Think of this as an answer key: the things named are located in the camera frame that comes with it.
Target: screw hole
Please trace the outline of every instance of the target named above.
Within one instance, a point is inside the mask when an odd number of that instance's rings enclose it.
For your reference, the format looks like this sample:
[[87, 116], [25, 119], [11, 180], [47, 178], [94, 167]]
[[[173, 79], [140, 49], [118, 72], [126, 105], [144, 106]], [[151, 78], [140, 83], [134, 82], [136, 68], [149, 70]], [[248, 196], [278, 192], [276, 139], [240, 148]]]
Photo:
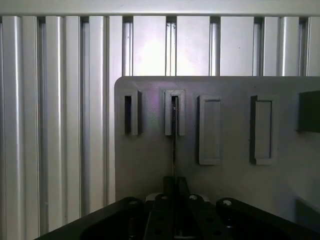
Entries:
[[221, 231], [219, 231], [219, 230], [214, 230], [214, 231], [213, 231], [213, 235], [215, 235], [215, 236], [221, 236]]
[[158, 222], [163, 222], [163, 221], [165, 220], [165, 218], [164, 218], [163, 216], [158, 216], [158, 217], [156, 218], [156, 220], [157, 220]]
[[162, 234], [162, 230], [161, 230], [161, 229], [156, 229], [156, 230], [154, 231], [154, 234], [155, 234], [155, 235], [161, 235], [161, 234]]
[[214, 221], [214, 219], [212, 217], [207, 217], [205, 219], [208, 223], [212, 223]]

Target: gray metal plate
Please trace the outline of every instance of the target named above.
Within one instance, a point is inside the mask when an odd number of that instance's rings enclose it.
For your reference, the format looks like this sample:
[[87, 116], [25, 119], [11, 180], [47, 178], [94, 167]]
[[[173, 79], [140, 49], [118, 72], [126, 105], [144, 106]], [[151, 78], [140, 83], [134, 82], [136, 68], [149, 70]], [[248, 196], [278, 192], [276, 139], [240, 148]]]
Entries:
[[[123, 93], [137, 90], [141, 132], [125, 134]], [[178, 136], [176, 170], [186, 177], [191, 192], [211, 201], [236, 198], [289, 220], [295, 218], [295, 200], [302, 192], [318, 194], [312, 189], [319, 183], [320, 134], [296, 129], [299, 93], [320, 90], [319, 77], [132, 76], [115, 84], [117, 200], [161, 192], [162, 177], [172, 174], [165, 90], [185, 90], [185, 135]], [[277, 159], [269, 165], [250, 163], [250, 107], [251, 96], [256, 95], [278, 99]], [[199, 96], [220, 99], [217, 165], [199, 164]]]

